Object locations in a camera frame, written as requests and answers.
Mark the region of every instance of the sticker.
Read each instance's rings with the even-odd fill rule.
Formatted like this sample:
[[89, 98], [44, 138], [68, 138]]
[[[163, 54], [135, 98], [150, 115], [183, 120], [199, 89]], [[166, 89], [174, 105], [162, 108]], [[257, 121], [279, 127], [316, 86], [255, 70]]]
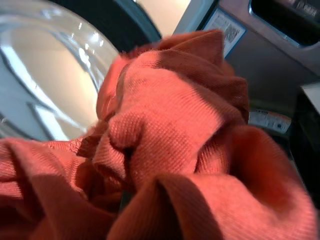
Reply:
[[245, 34], [246, 29], [233, 20], [226, 13], [217, 9], [203, 30], [220, 29], [224, 32], [224, 50], [223, 56], [226, 57], [231, 49]]
[[253, 110], [249, 112], [248, 123], [285, 134], [291, 125], [291, 118], [271, 111]]

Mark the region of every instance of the washing machine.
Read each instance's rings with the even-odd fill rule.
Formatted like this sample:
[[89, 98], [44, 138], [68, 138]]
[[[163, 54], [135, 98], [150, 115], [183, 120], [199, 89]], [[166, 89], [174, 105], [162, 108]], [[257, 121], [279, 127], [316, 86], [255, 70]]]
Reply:
[[76, 138], [97, 121], [97, 92], [119, 52], [221, 29], [225, 59], [248, 82], [249, 124], [286, 151], [320, 206], [320, 2], [175, 2], [2, 0], [0, 137]]

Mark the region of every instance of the fabric fold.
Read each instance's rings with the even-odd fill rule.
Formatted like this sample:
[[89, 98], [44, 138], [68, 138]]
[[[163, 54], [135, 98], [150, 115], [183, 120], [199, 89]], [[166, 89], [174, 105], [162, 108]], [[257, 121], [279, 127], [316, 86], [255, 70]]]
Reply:
[[198, 31], [122, 53], [85, 135], [0, 140], [0, 239], [316, 240], [313, 203], [247, 125], [247, 83], [223, 46]]

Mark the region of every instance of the knit fabric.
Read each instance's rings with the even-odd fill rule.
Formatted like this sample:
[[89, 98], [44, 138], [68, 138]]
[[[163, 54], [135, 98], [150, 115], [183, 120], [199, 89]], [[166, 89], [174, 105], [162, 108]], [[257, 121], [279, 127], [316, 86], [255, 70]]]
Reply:
[[317, 239], [286, 154], [247, 125], [220, 31], [121, 54], [97, 115], [71, 141], [0, 141], [1, 240]]

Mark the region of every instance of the cloth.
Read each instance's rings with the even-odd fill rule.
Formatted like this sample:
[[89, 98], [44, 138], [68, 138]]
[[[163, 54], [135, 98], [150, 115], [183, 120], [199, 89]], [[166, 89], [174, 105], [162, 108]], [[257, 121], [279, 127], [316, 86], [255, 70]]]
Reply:
[[70, 141], [0, 141], [1, 240], [317, 239], [286, 154], [247, 125], [247, 84], [224, 61], [222, 32], [121, 54], [97, 115]]

